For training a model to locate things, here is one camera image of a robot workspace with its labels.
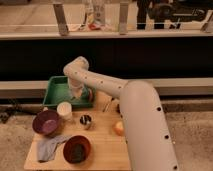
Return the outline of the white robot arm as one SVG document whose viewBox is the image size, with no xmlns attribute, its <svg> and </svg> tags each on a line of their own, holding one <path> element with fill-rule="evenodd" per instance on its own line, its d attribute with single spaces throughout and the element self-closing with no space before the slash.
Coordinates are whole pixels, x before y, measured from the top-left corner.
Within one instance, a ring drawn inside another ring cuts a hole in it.
<svg viewBox="0 0 213 171">
<path fill-rule="evenodd" d="M 84 85 L 119 100 L 132 171 L 180 171 L 156 89 L 142 80 L 125 80 L 89 71 L 79 56 L 63 68 L 72 92 Z"/>
</svg>

